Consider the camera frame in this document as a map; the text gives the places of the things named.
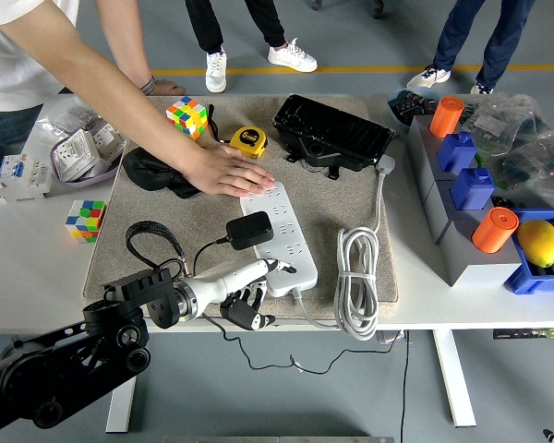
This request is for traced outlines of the person's left hand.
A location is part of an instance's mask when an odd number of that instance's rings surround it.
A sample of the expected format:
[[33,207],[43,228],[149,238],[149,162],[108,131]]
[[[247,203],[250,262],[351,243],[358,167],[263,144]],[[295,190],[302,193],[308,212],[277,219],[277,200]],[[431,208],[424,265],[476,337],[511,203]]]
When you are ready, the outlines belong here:
[[172,80],[157,79],[150,96],[182,96],[186,94],[184,87]]

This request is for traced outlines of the person's right hand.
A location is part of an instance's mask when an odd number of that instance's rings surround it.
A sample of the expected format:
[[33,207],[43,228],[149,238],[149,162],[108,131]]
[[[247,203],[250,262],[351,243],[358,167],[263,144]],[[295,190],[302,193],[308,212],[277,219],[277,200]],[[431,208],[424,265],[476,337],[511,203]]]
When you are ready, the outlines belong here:
[[250,162],[239,150],[224,145],[196,148],[180,171],[191,185],[209,195],[238,198],[260,195],[275,182],[266,169]]

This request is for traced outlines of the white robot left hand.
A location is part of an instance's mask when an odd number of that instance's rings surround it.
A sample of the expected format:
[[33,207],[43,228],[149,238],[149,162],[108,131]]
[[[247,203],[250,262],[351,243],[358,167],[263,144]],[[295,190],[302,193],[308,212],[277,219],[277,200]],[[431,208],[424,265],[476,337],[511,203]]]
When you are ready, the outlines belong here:
[[190,303],[188,318],[200,317],[209,304],[219,304],[222,316],[242,329],[258,330],[269,326],[275,321],[275,316],[260,314],[235,293],[275,269],[296,273],[296,268],[290,263],[275,258],[257,258],[225,262],[198,276],[185,277],[179,283],[179,289]]

